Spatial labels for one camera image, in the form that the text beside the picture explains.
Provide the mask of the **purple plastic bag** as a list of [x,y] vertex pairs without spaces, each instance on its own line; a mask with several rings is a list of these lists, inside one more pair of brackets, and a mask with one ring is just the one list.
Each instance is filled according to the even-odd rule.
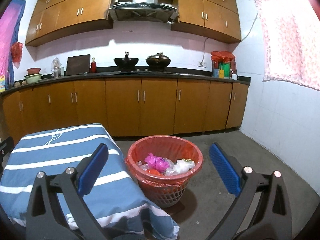
[[148,166],[152,169],[156,169],[157,171],[164,173],[169,167],[170,164],[167,160],[162,157],[158,157],[149,153],[148,156],[144,159],[144,161],[148,164]]

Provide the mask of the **white plastic bag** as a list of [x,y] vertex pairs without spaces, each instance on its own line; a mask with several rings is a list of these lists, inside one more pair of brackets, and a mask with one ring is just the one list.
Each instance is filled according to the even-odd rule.
[[183,174],[195,167],[195,162],[191,159],[178,159],[173,166],[173,175]]

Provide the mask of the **clear bubble wrap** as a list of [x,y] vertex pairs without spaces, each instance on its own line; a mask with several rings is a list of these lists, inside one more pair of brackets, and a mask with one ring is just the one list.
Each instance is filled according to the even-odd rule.
[[173,168],[174,163],[168,158],[148,156],[144,161],[136,163],[143,171],[154,175],[164,175],[168,169]]

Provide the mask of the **orange plastic bag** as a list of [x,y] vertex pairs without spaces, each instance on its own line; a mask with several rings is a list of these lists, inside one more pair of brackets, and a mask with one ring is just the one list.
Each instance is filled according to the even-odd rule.
[[146,172],[148,174],[151,174],[153,176],[162,176],[163,174],[159,171],[157,171],[156,169],[147,169]]

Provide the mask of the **blue white striped tablecloth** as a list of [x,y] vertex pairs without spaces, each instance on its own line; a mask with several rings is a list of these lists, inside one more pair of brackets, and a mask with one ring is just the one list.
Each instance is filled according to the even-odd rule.
[[26,135],[1,175],[1,239],[176,239],[101,124]]

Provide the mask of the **yellow blue sponge pack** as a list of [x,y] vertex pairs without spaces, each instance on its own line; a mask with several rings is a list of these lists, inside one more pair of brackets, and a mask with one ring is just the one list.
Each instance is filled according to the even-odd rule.
[[5,91],[5,76],[0,76],[0,92]]

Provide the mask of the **red bowl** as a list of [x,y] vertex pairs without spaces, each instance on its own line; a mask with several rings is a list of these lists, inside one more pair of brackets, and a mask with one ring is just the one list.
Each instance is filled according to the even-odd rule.
[[27,69],[27,74],[28,75],[39,74],[40,71],[41,71],[41,68],[29,68]]

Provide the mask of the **clear bagged jars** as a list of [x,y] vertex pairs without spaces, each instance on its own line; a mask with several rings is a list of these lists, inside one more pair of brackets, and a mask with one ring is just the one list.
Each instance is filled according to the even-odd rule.
[[53,78],[64,76],[64,67],[62,66],[60,60],[56,57],[52,61],[52,72]]

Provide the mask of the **white mug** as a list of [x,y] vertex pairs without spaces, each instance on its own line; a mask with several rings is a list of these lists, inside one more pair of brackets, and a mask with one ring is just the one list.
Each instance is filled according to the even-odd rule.
[[238,74],[232,74],[232,80],[238,80],[239,77],[240,76]]

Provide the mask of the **red hanging bag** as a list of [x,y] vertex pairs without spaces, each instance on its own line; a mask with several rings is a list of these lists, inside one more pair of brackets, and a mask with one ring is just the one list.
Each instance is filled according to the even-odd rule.
[[21,42],[15,42],[10,48],[12,62],[17,69],[20,67],[20,62],[22,60],[22,49],[23,44]]

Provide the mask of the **red bottle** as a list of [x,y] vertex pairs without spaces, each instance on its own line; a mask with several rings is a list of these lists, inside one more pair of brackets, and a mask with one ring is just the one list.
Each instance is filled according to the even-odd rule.
[[92,58],[91,67],[90,67],[90,73],[96,73],[97,72],[97,63],[95,61],[95,58]]

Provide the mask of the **black countertop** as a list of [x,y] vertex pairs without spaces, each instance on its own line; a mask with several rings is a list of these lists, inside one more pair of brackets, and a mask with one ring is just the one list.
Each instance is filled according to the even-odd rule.
[[31,83],[28,85],[22,85],[16,88],[7,89],[1,92],[1,97],[5,95],[12,94],[22,89],[33,88],[36,86],[51,85],[53,83],[64,83],[71,81],[88,81],[88,80],[105,80],[105,79],[133,79],[133,78],[157,78],[157,79],[194,79],[194,80],[206,80],[206,81],[218,81],[218,82],[236,82],[243,85],[250,85],[251,78],[247,76],[239,76],[237,80],[233,79],[221,79],[218,77],[208,76],[208,75],[193,75],[187,73],[171,73],[171,72],[150,72],[150,71],[140,71],[140,72],[103,72],[94,74],[81,74],[81,75],[71,75],[63,76],[58,78],[41,79],[36,83]]

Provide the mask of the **dark cutting board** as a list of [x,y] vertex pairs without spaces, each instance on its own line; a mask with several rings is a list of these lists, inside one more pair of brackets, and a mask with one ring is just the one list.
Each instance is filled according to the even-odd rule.
[[89,72],[91,56],[79,55],[72,56],[67,59],[66,75],[86,74]]

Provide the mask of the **pink blue curtain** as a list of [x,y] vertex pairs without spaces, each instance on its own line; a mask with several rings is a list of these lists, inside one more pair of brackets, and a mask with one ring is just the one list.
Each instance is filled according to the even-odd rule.
[[24,8],[24,0],[12,0],[1,16],[1,75],[5,76],[5,89],[14,83],[10,48],[18,40]]

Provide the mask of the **steel range hood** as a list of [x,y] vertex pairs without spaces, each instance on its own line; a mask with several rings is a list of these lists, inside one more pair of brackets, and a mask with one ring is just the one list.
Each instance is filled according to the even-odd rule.
[[178,1],[111,0],[108,15],[113,21],[172,23],[178,18]]

